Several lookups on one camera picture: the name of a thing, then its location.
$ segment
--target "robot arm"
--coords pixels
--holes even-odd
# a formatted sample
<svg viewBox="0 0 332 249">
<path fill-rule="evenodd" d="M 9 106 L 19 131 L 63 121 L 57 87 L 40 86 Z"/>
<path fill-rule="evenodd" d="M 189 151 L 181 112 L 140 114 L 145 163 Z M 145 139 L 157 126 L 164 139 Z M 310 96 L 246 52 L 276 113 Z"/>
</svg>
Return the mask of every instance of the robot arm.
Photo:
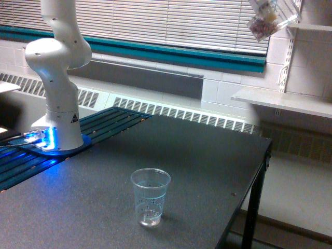
<svg viewBox="0 0 332 249">
<path fill-rule="evenodd" d="M 51 138 L 36 144 L 45 151 L 71 150 L 83 144 L 77 87 L 67 70 L 91 60 L 91 48 L 83 39 L 76 20 L 75 0 L 41 0 L 41 14 L 54 38 L 29 43 L 25 50 L 28 65 L 41 77 L 46 92 L 46 115 L 32 128 L 48 129 Z"/>
</svg>

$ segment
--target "clear bag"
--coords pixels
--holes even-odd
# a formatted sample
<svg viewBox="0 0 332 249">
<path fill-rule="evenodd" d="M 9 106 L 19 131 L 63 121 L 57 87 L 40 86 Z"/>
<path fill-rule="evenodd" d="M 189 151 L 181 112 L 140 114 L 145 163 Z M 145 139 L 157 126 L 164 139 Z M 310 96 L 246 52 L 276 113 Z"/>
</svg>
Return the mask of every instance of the clear bag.
<svg viewBox="0 0 332 249">
<path fill-rule="evenodd" d="M 257 5 L 257 14 L 247 26 L 259 42 L 301 18 L 293 0 L 260 0 Z"/>
</svg>

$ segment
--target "table leg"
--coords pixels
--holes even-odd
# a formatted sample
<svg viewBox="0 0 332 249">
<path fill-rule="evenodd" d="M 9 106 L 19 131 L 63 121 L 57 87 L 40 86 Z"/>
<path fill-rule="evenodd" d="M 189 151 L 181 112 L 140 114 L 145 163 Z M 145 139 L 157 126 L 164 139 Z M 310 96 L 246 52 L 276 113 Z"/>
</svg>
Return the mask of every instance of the table leg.
<svg viewBox="0 0 332 249">
<path fill-rule="evenodd" d="M 254 181 L 253 186 L 251 187 L 241 249 L 250 249 L 252 246 L 266 168 L 267 162 L 265 161 L 263 167 L 261 167 L 258 176 Z"/>
</svg>

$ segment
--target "black table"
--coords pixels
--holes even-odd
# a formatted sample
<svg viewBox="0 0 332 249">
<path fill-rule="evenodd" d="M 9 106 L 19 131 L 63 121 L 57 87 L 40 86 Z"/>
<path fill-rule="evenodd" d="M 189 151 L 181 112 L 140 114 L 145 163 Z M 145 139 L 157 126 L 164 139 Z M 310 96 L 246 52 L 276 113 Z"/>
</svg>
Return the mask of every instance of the black table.
<svg viewBox="0 0 332 249">
<path fill-rule="evenodd" d="M 21 135 L 21 133 L 19 133 L 18 131 L 15 131 L 15 130 L 10 129 L 10 128 L 5 127 L 5 126 L 2 126 L 0 124 L 0 130 L 2 130 L 2 129 L 6 130 L 6 131 L 0 132 L 0 142 L 2 140 L 8 139 L 8 138 L 13 137 L 13 136 Z"/>
<path fill-rule="evenodd" d="M 17 248 L 216 248 L 252 186 L 250 248 L 271 141 L 153 117 L 0 194 L 0 245 Z M 130 174 L 172 181 L 154 229 L 134 220 Z"/>
</svg>

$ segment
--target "window blinds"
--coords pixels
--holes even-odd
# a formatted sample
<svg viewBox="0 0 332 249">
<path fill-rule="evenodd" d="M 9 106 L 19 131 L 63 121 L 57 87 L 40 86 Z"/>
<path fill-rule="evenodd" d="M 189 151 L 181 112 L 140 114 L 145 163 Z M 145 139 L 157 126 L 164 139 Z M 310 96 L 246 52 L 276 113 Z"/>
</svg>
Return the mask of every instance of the window blinds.
<svg viewBox="0 0 332 249">
<path fill-rule="evenodd" d="M 248 0 L 76 0 L 82 34 L 218 51 L 266 54 L 247 22 Z M 48 30 L 40 0 L 4 0 L 0 24 Z"/>
</svg>

